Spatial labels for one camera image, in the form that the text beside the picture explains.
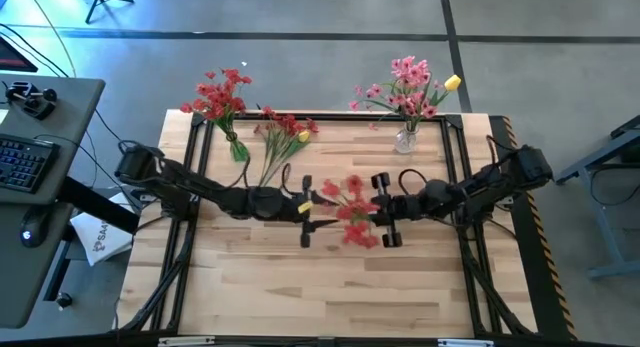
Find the wooden table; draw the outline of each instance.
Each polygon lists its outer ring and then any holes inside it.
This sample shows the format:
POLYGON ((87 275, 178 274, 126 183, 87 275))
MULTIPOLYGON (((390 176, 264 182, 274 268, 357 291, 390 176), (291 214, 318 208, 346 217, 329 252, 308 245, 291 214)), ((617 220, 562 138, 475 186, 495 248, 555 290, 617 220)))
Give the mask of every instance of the wooden table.
MULTIPOLYGON (((159 143, 167 158, 182 161, 190 120, 191 115, 177 110, 167 112, 159 143)), ((492 134, 490 118, 485 114, 463 114, 462 120, 475 172, 491 163, 485 141, 485 136, 492 134)), ((392 180, 391 194, 401 193, 396 181, 405 168, 415 168, 427 178, 447 180, 437 126, 422 124, 416 151, 399 155, 393 152, 395 134, 401 128, 399 122, 383 123, 378 131, 369 130, 368 122, 318 124, 320 133, 290 160, 291 190, 300 190, 304 174, 313 175, 314 187, 320 189, 327 178, 339 181, 358 174, 368 181, 369 176, 387 171, 392 180)), ((257 183, 264 154, 264 142, 253 134, 255 125, 255 121, 235 123, 240 140, 252 155, 250 184, 257 183)), ((203 130, 194 161, 199 159, 203 130)), ((197 162, 192 169, 197 169, 197 162)), ((206 176, 225 185, 237 178, 240 169, 241 164, 230 158, 228 142, 216 129, 206 176)), ((415 175, 407 175, 406 180, 407 188, 413 192, 423 185, 415 175)), ((279 174, 271 184, 280 184, 279 174)), ((159 205, 152 205, 144 210, 140 222, 159 213, 159 205)), ((317 218, 321 218, 319 208, 312 216, 317 218)), ((509 213, 497 210, 494 218, 513 229, 509 213)), ((129 321, 157 285, 169 224, 168 219, 154 223, 135 237, 120 296, 120 321, 129 321)), ((319 229, 312 235, 311 248, 301 249, 298 225, 234 220, 213 203, 203 201, 179 332, 472 337, 455 231, 431 221, 403 221, 398 227, 404 239, 402 248, 366 250, 345 246, 341 243, 342 226, 335 225, 319 229)), ((526 327, 537 330, 518 242, 495 226, 485 224, 484 228, 497 291, 526 327)), ((377 234, 383 232, 382 228, 376 229, 377 234)), ((483 322, 488 326, 479 286, 478 291, 483 322)), ((169 291, 168 301, 173 300, 173 293, 169 291)), ((171 305, 165 305, 165 322, 171 305)))

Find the glass vase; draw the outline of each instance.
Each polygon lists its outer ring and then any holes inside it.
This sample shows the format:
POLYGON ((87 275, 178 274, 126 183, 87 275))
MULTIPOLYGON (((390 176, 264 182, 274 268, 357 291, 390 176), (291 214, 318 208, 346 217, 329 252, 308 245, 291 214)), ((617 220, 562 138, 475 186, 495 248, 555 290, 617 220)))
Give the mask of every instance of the glass vase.
POLYGON ((398 153, 411 153, 416 149, 416 136, 418 134, 418 124, 411 129, 411 123, 407 122, 404 128, 396 135, 395 149, 398 153))
POLYGON ((249 150, 244 145, 244 143, 240 142, 238 139, 229 143, 229 150, 231 151, 231 156, 233 156, 233 160, 236 162, 246 162, 247 158, 249 158, 249 150))

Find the concrete floor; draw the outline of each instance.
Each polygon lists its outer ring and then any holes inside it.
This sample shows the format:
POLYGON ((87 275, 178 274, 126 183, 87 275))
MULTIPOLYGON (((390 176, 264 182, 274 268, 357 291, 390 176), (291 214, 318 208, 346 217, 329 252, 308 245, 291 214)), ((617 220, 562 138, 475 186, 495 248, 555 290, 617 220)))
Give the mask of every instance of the concrete floor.
MULTIPOLYGON (((440 0, 136 0, 98 7, 84 24, 91 0, 40 0, 60 27, 162 32, 410 33, 446 34, 440 0)), ((458 34, 502 36, 639 36, 640 0, 451 0, 458 34)), ((43 26, 31 0, 8 0, 0 21, 43 26)), ((47 29, 19 31, 70 71, 47 29)), ((295 41, 219 39, 66 38, 78 76, 107 82, 99 109, 121 137, 157 143, 164 111, 193 98, 201 73, 240 66, 254 78, 247 101, 277 108, 345 110, 352 86, 388 77, 389 60, 427 58, 441 78, 453 73, 447 42, 295 41)), ((542 148, 556 172, 606 141, 608 132, 638 114, 640 44, 461 43, 471 108, 511 117, 521 143, 542 148)), ((41 68, 42 74, 50 74, 41 68)), ((459 112, 451 98, 443 111, 459 112)), ((90 132, 107 170, 118 161, 114 139, 99 121, 90 132)), ((72 175, 93 177, 79 155, 72 175)), ((626 185, 603 188, 611 199, 626 185)), ((112 184, 103 176, 98 186, 112 184)), ((608 262, 576 181, 535 193, 578 336, 588 341, 637 345, 640 274, 591 281, 589 267, 608 262)), ((636 196, 612 209, 627 231, 638 220, 636 196)), ((630 253, 637 233, 630 232, 630 253)), ((0 330, 0 340, 97 333, 111 327, 126 256, 90 268, 72 263, 63 289, 71 309, 38 303, 26 327, 0 330)))

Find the white paper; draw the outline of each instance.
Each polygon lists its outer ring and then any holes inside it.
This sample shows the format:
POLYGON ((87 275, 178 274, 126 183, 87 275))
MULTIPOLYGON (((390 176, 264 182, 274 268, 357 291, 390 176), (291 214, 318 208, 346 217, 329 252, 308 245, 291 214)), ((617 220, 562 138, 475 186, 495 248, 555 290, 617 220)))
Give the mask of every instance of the white paper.
MULTIPOLYGON (((109 200, 133 212, 129 201, 122 193, 118 193, 109 200)), ((87 213, 81 213, 73 217, 71 225, 76 230, 82 246, 84 246, 90 266, 131 249, 132 234, 87 213)))

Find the yellow flower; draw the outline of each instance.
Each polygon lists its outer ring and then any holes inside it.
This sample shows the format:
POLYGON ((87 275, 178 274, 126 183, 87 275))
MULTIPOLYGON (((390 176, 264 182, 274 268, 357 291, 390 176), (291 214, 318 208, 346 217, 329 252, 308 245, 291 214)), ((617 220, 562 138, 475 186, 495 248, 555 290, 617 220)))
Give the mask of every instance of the yellow flower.
POLYGON ((305 143, 309 140, 309 131, 302 131, 300 133, 298 133, 298 141, 305 143))
POLYGON ((460 86, 461 82, 462 80, 460 79, 460 77, 458 77, 457 75, 453 75, 449 77, 447 82, 444 83, 444 88, 447 91, 455 91, 458 89, 458 86, 460 86))

